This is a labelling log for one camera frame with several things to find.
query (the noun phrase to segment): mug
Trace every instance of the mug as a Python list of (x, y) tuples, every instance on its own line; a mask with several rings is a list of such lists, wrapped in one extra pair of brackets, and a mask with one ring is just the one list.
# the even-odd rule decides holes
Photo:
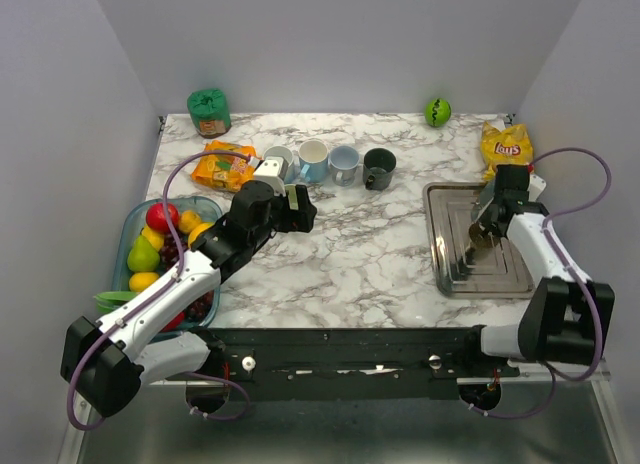
[(285, 184), (291, 184), (296, 178), (296, 165), (294, 162), (293, 152), (284, 146), (273, 146), (264, 152), (263, 157), (281, 157), (287, 161), (287, 174), (284, 177)]
[(329, 150), (320, 139), (310, 139), (300, 146), (300, 177), (307, 182), (322, 182), (329, 174)]
[(372, 149), (364, 155), (362, 182), (369, 190), (382, 191), (389, 187), (393, 171), (396, 168), (396, 156), (381, 147)]
[(351, 146), (338, 146), (329, 153), (329, 172), (339, 186), (350, 186), (356, 180), (360, 155)]

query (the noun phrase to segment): red apple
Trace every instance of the red apple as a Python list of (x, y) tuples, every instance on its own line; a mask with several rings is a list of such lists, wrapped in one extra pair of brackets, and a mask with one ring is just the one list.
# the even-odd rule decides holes
[[(180, 222), (180, 213), (176, 206), (169, 203), (169, 214), (171, 215), (171, 222), (175, 227), (178, 227), (178, 222)], [(147, 226), (153, 229), (156, 232), (162, 232), (166, 234), (169, 232), (169, 225), (167, 224), (167, 220), (164, 218), (164, 210), (162, 209), (162, 203), (156, 202), (153, 206), (149, 208), (147, 211)]]
[(176, 317), (169, 321), (169, 324), (164, 326), (160, 332), (169, 332), (173, 331), (176, 327), (178, 327), (182, 321), (184, 321), (184, 312), (181, 312)]

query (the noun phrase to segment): yellow chip bag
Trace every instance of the yellow chip bag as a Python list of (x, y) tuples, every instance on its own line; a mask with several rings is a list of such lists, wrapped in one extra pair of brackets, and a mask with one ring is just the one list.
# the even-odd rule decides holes
[(529, 164), (533, 160), (533, 145), (527, 134), (527, 126), (517, 124), (499, 131), (485, 121), (482, 126), (482, 157), (487, 163), (484, 180), (496, 175), (498, 164)]
[[(204, 150), (234, 151), (256, 157), (256, 150), (253, 146), (239, 146), (222, 141), (210, 142)], [(245, 182), (251, 180), (253, 171), (254, 169), (244, 159), (212, 154), (200, 159), (195, 170), (191, 173), (191, 178), (197, 183), (214, 189), (238, 192)]]

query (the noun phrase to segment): table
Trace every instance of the table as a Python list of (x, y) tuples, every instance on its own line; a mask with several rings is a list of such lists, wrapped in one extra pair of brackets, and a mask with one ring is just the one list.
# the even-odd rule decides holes
[[(522, 301), (448, 300), (434, 284), (422, 209), (422, 188), (434, 181), (480, 179), (484, 120), (456, 115), (431, 129), (418, 114), (240, 114), (224, 136), (297, 149), (308, 138), (354, 145), (362, 154), (384, 146), (398, 158), (389, 190), (360, 185), (311, 186), (318, 207), (309, 235), (277, 236), (222, 289), (216, 327), (420, 327), (517, 322)], [(203, 149), (185, 115), (171, 115), (147, 198), (160, 197), (177, 163)], [(214, 199), (224, 211), (232, 195), (199, 186), (181, 173), (171, 197)], [(500, 410), (521, 412), (544, 399), (548, 376), (523, 373), (504, 384)], [(81, 435), (70, 428), (60, 462), (119, 464), (233, 462), (278, 464), (623, 463), (629, 441), (602, 376), (558, 385), (551, 406), (522, 421), (483, 419), (458, 401), (426, 399), (260, 403), (231, 424), (188, 415), (182, 381), (142, 389), (105, 425)], [(88, 409), (77, 405), (78, 415)]]

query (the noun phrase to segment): green pear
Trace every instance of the green pear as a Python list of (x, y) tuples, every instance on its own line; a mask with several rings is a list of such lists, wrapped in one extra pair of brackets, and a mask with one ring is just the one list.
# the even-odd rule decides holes
[(160, 254), (156, 251), (149, 240), (140, 235), (133, 241), (133, 247), (127, 257), (127, 266), (133, 272), (155, 271), (160, 264)]

